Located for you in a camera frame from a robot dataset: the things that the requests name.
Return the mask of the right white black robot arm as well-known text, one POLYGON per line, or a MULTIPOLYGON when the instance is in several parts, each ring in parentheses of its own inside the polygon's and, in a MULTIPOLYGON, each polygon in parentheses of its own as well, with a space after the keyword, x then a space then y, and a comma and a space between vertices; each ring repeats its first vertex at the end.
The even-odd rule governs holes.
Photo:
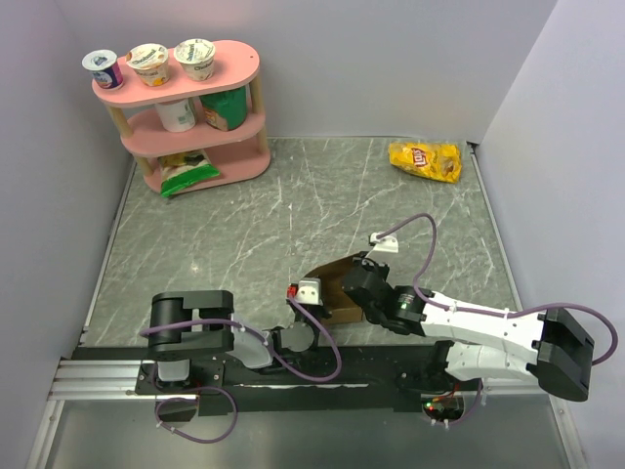
POLYGON ((385 265, 355 258, 341 288, 369 322, 442 340, 446 355, 427 365, 434 387, 474 379, 535 381, 558 398, 587 401, 595 342, 568 307, 523 316, 481 309, 425 288, 391 286, 388 273, 385 265))

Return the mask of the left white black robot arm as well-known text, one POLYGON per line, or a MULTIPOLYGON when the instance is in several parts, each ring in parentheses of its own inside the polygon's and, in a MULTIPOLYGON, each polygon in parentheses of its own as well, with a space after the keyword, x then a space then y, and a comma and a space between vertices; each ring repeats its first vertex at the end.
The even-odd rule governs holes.
POLYGON ((139 335, 148 341, 147 357, 156 363, 158 380, 173 393, 191 385, 193 361, 219 354, 252 371, 284 369, 312 383, 335 379, 343 360, 336 342, 321 324, 324 305, 319 288, 291 284, 286 302, 296 314, 293 325, 259 330, 235 314, 229 291, 160 293, 152 298, 149 326, 139 335), (333 370, 326 374, 304 372, 288 360, 312 350, 320 335, 329 341, 335 359, 333 370))

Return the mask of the brown cardboard box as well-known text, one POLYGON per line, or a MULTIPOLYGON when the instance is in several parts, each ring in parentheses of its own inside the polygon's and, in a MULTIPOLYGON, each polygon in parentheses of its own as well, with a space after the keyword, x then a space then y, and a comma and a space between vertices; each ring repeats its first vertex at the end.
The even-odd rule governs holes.
POLYGON ((340 258, 318 266, 306 273, 303 280, 315 278, 320 281, 320 300, 323 311, 315 313, 323 325, 359 323, 364 321, 362 309, 343 291, 343 277, 354 266, 353 257, 340 258))

